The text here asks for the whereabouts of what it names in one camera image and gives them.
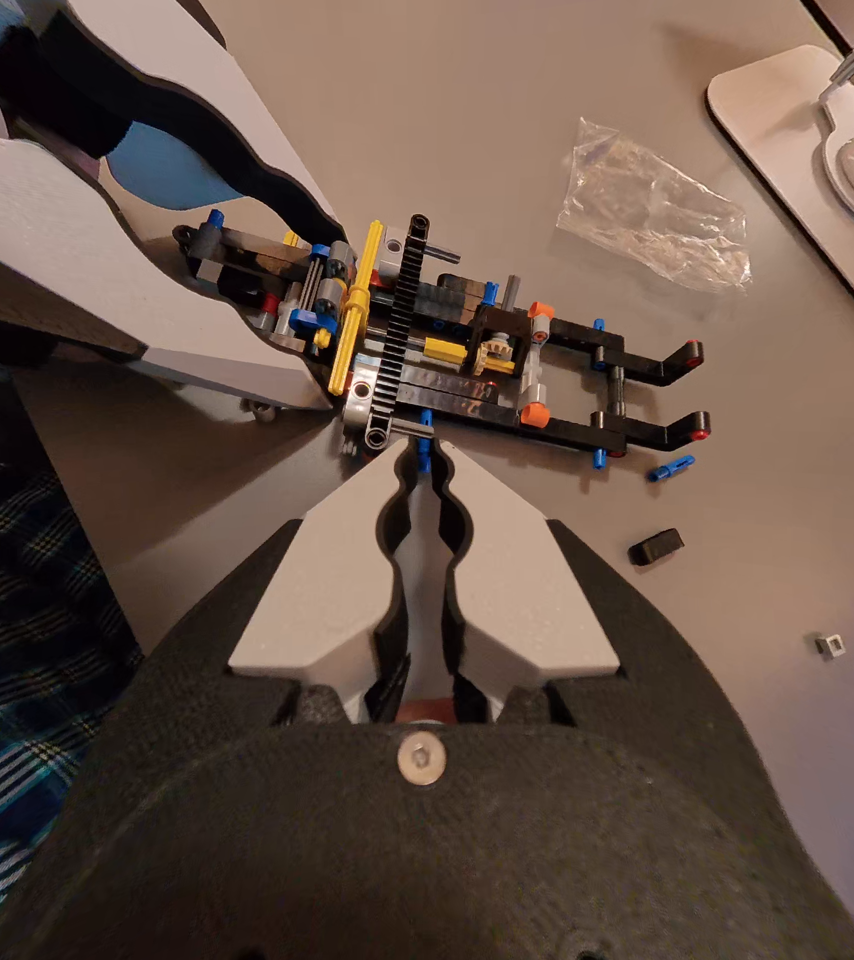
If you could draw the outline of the clear plastic bag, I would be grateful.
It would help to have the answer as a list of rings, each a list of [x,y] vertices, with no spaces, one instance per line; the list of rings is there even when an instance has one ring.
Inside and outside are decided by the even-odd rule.
[[[752,279],[745,211],[620,130],[580,118],[556,226],[701,293]]]

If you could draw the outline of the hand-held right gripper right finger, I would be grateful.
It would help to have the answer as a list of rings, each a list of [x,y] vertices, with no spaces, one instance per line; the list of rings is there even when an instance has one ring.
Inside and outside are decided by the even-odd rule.
[[[540,510],[447,440],[433,446],[438,533],[452,558],[441,637],[459,723],[516,689],[615,675],[621,661]]]

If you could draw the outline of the lego technic chassis assembly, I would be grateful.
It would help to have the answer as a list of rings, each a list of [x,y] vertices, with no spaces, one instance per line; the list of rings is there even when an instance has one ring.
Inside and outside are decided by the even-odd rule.
[[[375,457],[393,439],[435,421],[585,452],[602,470],[633,449],[672,453],[706,440],[710,415],[661,425],[629,414],[627,383],[668,387],[705,359],[690,340],[662,360],[630,352],[604,321],[558,318],[553,306],[516,305],[519,279],[454,273],[421,280],[428,259],[458,256],[409,228],[373,222],[360,253],[345,242],[283,243],[229,229],[220,210],[171,237],[191,277],[235,306],[265,342],[305,360],[341,422],[341,450]]]

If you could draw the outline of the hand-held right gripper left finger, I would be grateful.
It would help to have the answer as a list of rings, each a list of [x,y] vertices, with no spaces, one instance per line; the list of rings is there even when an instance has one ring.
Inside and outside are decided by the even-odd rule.
[[[308,511],[228,660],[241,676],[329,687],[353,722],[390,723],[409,677],[396,560],[410,532],[410,440]]]

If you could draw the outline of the blue plaid shirt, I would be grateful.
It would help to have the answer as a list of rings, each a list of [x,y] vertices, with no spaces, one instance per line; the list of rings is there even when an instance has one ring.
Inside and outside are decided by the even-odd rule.
[[[143,658],[0,364],[0,905]]]

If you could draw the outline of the small black lego piece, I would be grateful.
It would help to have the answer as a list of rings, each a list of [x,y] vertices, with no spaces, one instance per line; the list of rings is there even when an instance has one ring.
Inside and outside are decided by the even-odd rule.
[[[684,546],[684,540],[678,530],[669,528],[649,535],[631,545],[628,548],[627,556],[635,567],[646,568],[672,556]]]

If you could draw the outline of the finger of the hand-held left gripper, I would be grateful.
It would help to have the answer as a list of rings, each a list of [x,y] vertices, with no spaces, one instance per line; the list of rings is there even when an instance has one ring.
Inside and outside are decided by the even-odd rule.
[[[293,409],[332,407],[301,357],[161,270],[106,194],[25,140],[0,138],[0,269],[59,304],[62,337],[121,354],[139,372]]]
[[[0,102],[23,135],[129,194],[251,198],[305,241],[347,238],[199,2],[0,2]]]

